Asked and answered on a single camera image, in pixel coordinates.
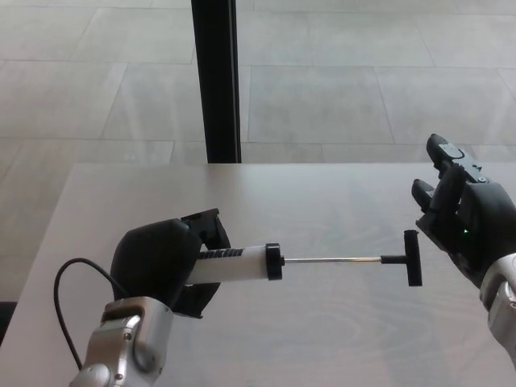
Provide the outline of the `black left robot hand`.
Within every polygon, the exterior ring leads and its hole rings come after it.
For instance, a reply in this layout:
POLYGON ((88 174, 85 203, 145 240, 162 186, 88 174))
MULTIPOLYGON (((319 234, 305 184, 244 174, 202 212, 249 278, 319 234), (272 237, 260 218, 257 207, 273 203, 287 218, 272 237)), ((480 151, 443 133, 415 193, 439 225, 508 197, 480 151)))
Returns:
POLYGON ((203 246, 209 250, 231 246, 218 209, 128 231, 118 243, 110 267, 116 282, 114 298, 154 298, 174 314, 200 319, 220 286, 214 280, 187 283, 203 246))

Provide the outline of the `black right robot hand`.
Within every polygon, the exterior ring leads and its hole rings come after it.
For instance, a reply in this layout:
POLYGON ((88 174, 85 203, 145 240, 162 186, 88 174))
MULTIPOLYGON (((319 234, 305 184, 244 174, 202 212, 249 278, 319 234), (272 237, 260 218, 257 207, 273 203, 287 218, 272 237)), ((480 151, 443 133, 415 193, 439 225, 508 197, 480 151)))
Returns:
POLYGON ((462 148, 432 134, 426 149, 439 182, 414 180, 416 225, 479 288, 496 260, 515 253, 515 204, 462 148))

